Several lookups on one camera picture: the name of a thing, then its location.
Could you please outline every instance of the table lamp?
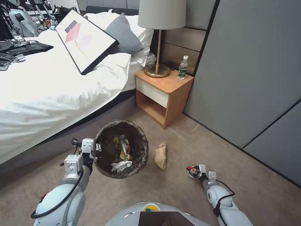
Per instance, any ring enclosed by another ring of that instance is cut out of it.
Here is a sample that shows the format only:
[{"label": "table lamp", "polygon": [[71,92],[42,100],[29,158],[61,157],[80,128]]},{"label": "table lamp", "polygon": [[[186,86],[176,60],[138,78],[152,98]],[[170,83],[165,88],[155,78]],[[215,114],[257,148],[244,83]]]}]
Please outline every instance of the table lamp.
[{"label": "table lamp", "polygon": [[138,25],[159,30],[157,62],[147,64],[143,71],[152,77],[165,77],[170,68],[159,64],[162,30],[182,28],[186,22],[186,0],[140,0]]}]

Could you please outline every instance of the wooden nightstand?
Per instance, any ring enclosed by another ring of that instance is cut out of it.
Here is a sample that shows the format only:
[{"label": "wooden nightstand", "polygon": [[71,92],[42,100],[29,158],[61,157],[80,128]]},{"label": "wooden nightstand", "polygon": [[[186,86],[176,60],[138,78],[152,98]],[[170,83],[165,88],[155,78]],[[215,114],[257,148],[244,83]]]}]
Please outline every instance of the wooden nightstand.
[{"label": "wooden nightstand", "polygon": [[172,124],[183,112],[193,77],[177,78],[178,71],[171,71],[164,78],[147,76],[143,71],[136,74],[137,106],[155,119],[163,129]]}]

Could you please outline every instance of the picture frame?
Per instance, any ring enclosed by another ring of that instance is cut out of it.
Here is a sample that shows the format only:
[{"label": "picture frame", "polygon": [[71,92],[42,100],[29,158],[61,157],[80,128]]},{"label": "picture frame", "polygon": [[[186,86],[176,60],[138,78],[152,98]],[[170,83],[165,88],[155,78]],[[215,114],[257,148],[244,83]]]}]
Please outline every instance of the picture frame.
[{"label": "picture frame", "polygon": [[55,29],[82,75],[92,71],[119,45],[115,38],[74,10]]}]

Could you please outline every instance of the nightstand drawer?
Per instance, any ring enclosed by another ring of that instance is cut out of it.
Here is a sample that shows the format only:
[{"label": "nightstand drawer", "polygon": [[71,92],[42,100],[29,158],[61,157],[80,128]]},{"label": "nightstand drawer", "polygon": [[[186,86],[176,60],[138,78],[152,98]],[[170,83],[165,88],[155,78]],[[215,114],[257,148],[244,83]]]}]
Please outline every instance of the nightstand drawer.
[{"label": "nightstand drawer", "polygon": [[136,78],[136,89],[161,106],[167,108],[168,94],[158,90],[157,88],[141,80],[140,78]]}]

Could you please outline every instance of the trash can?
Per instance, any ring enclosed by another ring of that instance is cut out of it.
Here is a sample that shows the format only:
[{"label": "trash can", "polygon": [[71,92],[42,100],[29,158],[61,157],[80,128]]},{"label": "trash can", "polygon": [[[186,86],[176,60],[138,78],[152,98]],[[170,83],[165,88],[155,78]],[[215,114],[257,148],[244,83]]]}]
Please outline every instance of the trash can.
[{"label": "trash can", "polygon": [[[132,165],[123,171],[112,171],[112,163],[123,161],[119,158],[121,152],[116,148],[116,143],[114,143],[117,137],[123,135],[128,141],[128,153]],[[145,167],[148,158],[148,140],[143,130],[133,122],[129,120],[112,121],[98,132],[95,140],[96,143],[100,144],[101,148],[101,151],[97,154],[95,165],[103,175],[122,179],[138,173]]]}]

